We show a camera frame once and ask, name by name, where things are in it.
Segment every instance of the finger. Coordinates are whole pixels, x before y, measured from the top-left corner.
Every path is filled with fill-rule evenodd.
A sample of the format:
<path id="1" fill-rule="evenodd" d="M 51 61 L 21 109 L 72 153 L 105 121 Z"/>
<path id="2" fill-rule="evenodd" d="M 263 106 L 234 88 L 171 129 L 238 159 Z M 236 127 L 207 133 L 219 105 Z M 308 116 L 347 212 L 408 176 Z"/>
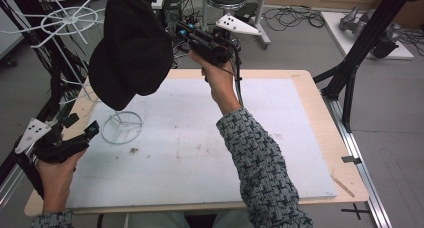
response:
<path id="1" fill-rule="evenodd" d="M 78 160 L 85 154 L 86 151 L 87 151 L 87 148 L 69 157 L 65 162 L 76 164 Z"/>
<path id="2" fill-rule="evenodd" d="M 188 52 L 190 58 L 195 62 L 199 63 L 202 67 L 212 66 L 209 62 L 205 61 L 200 55 L 198 55 L 195 51 L 190 50 Z"/>

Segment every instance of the wire stand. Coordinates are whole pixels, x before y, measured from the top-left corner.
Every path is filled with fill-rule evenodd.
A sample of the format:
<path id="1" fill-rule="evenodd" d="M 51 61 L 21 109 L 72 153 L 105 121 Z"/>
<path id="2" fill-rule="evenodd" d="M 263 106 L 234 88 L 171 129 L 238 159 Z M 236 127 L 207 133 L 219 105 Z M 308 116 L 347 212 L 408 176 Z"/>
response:
<path id="1" fill-rule="evenodd" d="M 114 145 L 122 145 L 135 140 L 143 129 L 143 120 L 132 111 L 115 111 L 102 126 L 102 137 Z"/>
<path id="2" fill-rule="evenodd" d="M 66 64 L 69 66 L 70 70 L 74 74 L 76 80 L 78 82 L 68 82 L 66 80 L 63 80 L 66 83 L 69 84 L 78 84 L 81 86 L 83 91 L 85 92 L 85 97 L 87 97 L 90 101 L 95 101 L 90 97 L 90 93 L 86 89 L 86 85 L 83 81 L 79 78 L 79 75 L 77 74 L 78 71 L 74 69 L 74 66 L 72 63 L 75 61 L 70 61 L 68 59 L 68 56 L 65 54 L 62 47 L 58 44 L 58 42 L 55 39 L 55 36 L 72 36 L 74 34 L 78 34 L 78 39 L 88 45 L 89 43 L 85 39 L 85 37 L 82 35 L 82 32 L 91 28 L 92 26 L 96 24 L 102 24 L 103 21 L 99 21 L 99 15 L 98 12 L 103 11 L 105 9 L 99 9 L 97 11 L 86 7 L 86 5 L 91 0 L 87 0 L 82 6 L 80 7 L 67 7 L 64 8 L 57 0 L 55 0 L 56 4 L 60 7 L 60 9 L 51 12 L 48 15 L 28 15 L 28 14 L 22 14 L 19 12 L 15 12 L 17 15 L 23 16 L 23 17 L 38 17 L 43 18 L 40 22 L 39 26 L 31 27 L 28 29 L 18 30 L 18 31 L 2 31 L 7 34 L 15 34 L 15 33 L 23 33 L 23 32 L 29 32 L 32 30 L 41 29 L 43 32 L 48 34 L 49 36 L 44 39 L 42 42 L 40 42 L 38 45 L 32 45 L 31 48 L 43 48 L 43 46 L 49 41 L 52 40 L 56 47 L 58 48 L 60 54 L 62 55 L 63 59 L 65 60 Z M 54 27 L 54 31 L 50 31 L 47 28 Z M 78 54 L 78 62 L 80 62 L 85 70 L 88 70 L 86 67 L 86 63 L 81 58 L 81 55 Z M 60 102 L 60 104 L 65 104 L 74 101 L 75 99 Z"/>

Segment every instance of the wrist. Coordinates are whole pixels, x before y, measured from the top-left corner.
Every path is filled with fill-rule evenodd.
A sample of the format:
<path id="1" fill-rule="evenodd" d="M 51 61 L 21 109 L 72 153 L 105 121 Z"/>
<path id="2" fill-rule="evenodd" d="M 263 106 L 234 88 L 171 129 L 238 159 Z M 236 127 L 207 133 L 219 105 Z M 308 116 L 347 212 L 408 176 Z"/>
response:
<path id="1" fill-rule="evenodd" d="M 234 94 L 231 96 L 221 97 L 216 101 L 216 103 L 224 116 L 241 108 L 241 105 Z"/>
<path id="2" fill-rule="evenodd" d="M 65 211 L 69 194 L 69 189 L 55 192 L 46 192 L 44 194 L 43 213 Z"/>

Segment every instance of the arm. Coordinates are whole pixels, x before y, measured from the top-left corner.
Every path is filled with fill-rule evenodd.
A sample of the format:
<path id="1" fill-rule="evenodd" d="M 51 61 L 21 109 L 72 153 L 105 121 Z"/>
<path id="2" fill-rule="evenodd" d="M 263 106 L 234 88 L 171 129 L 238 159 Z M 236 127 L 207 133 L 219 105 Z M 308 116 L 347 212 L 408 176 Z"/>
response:
<path id="1" fill-rule="evenodd" d="M 37 164 L 44 188 L 43 213 L 34 217 L 31 227 L 71 228 L 72 213 L 66 211 L 66 202 L 74 168 L 85 153 L 81 151 L 60 164 L 39 161 Z"/>
<path id="2" fill-rule="evenodd" d="M 238 103 L 233 77 L 226 72 L 232 70 L 230 63 L 218 68 L 193 51 L 189 54 L 202 65 L 212 98 L 224 115 L 217 127 L 237 168 L 249 220 L 255 227 L 312 227 L 312 220 L 298 209 L 299 195 L 278 144 Z"/>

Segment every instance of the black cap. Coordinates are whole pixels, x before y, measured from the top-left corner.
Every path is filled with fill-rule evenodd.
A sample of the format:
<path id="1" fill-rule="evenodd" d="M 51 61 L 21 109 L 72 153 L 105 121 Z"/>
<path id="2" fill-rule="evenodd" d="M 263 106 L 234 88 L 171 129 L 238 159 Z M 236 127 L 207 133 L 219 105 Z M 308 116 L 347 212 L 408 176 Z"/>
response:
<path id="1" fill-rule="evenodd" d="M 174 60 L 172 40 L 144 0 L 108 0 L 104 38 L 88 72 L 97 96 L 123 110 L 136 95 L 156 92 Z"/>

